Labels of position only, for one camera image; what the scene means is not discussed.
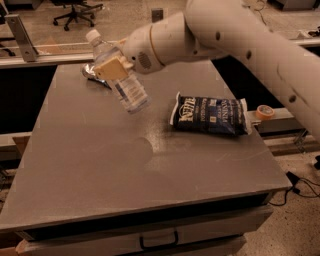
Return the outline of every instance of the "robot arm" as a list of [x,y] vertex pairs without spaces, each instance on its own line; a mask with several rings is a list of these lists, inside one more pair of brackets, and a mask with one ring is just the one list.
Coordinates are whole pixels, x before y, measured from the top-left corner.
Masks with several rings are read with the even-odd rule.
[[134,31],[122,50],[139,73],[231,55],[320,142],[320,58],[272,33],[239,0],[189,0],[184,13]]

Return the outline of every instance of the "gray table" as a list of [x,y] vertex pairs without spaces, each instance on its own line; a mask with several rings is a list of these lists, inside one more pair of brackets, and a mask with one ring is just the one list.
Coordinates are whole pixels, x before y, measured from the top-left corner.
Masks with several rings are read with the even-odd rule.
[[[248,207],[263,205],[268,195],[290,186],[257,132],[230,138],[169,125],[178,91],[233,97],[211,62],[174,64],[140,78],[152,104],[129,115],[108,89],[87,81],[79,65],[58,67],[0,215],[1,232],[32,240],[38,235],[33,231],[48,234],[46,227],[66,223],[80,227],[85,221],[197,207],[206,209],[200,215],[209,214],[216,202],[230,202],[232,209],[221,209],[234,211],[259,195]],[[220,206],[213,205],[214,214]]]

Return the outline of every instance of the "office chair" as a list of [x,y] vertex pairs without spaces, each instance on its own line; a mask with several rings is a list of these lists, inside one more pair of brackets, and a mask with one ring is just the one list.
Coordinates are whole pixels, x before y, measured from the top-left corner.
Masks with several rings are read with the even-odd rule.
[[[0,3],[0,24],[6,23],[6,19],[4,18],[6,15],[7,15],[7,11],[3,7],[3,5]],[[16,56],[16,55],[13,51],[11,51],[7,47],[5,47],[3,44],[1,44],[1,42],[13,41],[13,40],[15,40],[14,37],[0,37],[0,49],[6,51],[9,54],[9,56]]]
[[[86,20],[90,23],[90,27],[94,27],[94,23],[92,21],[92,19],[95,18],[94,13],[90,12],[90,10],[96,9],[96,8],[100,8],[102,9],[103,4],[97,4],[94,6],[90,6],[86,4],[85,0],[51,0],[52,3],[54,5],[62,5],[62,6],[66,6],[66,5],[71,5],[71,12],[59,17],[55,17],[53,19],[53,24],[55,26],[58,25],[58,21],[59,19],[63,19],[63,18],[68,18],[67,23],[64,25],[64,30],[65,31],[69,31],[69,24],[71,21],[75,20],[75,22],[78,23],[78,18]],[[82,8],[80,11],[76,11],[76,6],[80,6],[80,7],[84,7]]]

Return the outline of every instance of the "cable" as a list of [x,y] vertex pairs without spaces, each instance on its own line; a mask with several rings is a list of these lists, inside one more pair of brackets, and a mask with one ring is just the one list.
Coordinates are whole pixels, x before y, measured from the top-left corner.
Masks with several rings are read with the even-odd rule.
[[267,26],[267,23],[266,23],[263,15],[262,15],[262,13],[261,13],[261,11],[266,7],[266,2],[263,1],[263,0],[257,0],[257,3],[263,3],[263,6],[262,6],[260,9],[253,9],[253,10],[256,11],[256,12],[258,12],[258,13],[260,14],[260,17],[261,17],[262,22],[264,23],[264,25]]
[[320,187],[320,184],[314,183],[313,181],[308,180],[308,179],[306,179],[306,178],[300,178],[300,180],[307,181],[307,182],[311,183],[312,185],[315,185],[315,186],[319,186],[319,187]]
[[305,198],[317,198],[317,197],[320,198],[320,193],[317,194],[317,192],[313,189],[313,187],[311,187],[311,185],[307,181],[304,181],[302,179],[301,181],[304,182],[311,189],[311,191],[315,194],[315,196],[307,196],[307,195],[301,195],[300,193],[296,193],[298,196],[305,197]]
[[287,195],[292,189],[293,189],[293,187],[288,189],[288,190],[286,190],[286,192],[284,193],[284,202],[282,204],[274,204],[274,203],[271,203],[271,202],[269,202],[269,204],[271,204],[273,206],[284,206],[284,205],[286,205],[286,203],[287,203]]
[[[297,184],[298,184],[299,182],[305,183],[305,184],[311,189],[311,191],[314,193],[314,196],[308,196],[308,195],[302,195],[302,194],[300,194],[300,190],[296,188],[296,186],[297,186]],[[312,187],[309,183],[311,183],[311,184],[313,184],[313,185],[315,185],[315,186],[319,186],[319,187],[320,187],[320,184],[314,183],[314,182],[311,181],[311,180],[308,180],[308,179],[306,179],[306,178],[299,178],[299,180],[297,181],[297,183],[296,183],[294,186],[292,186],[290,189],[286,190],[286,192],[285,192],[285,194],[284,194],[284,202],[283,202],[282,204],[275,204],[275,203],[271,203],[271,202],[269,202],[269,204],[270,204],[270,205],[273,205],[273,206],[284,206],[284,205],[286,205],[286,203],[287,203],[287,196],[288,196],[288,193],[289,193],[290,191],[293,191],[296,195],[298,195],[298,196],[300,196],[300,197],[304,197],[304,198],[320,198],[320,193],[317,194],[317,192],[313,189],[313,187]]]

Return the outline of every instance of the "plastic bottle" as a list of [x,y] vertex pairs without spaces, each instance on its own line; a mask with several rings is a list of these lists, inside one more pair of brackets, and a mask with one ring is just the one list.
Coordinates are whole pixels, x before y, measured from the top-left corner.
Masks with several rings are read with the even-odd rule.
[[[121,51],[113,44],[102,40],[100,33],[93,29],[87,35],[88,42],[93,47],[94,65],[98,66],[104,61],[118,56],[124,58]],[[128,77],[118,80],[106,80],[113,93],[118,97],[128,113],[133,114],[149,105],[150,97],[146,94],[143,85],[135,73],[127,69]]]

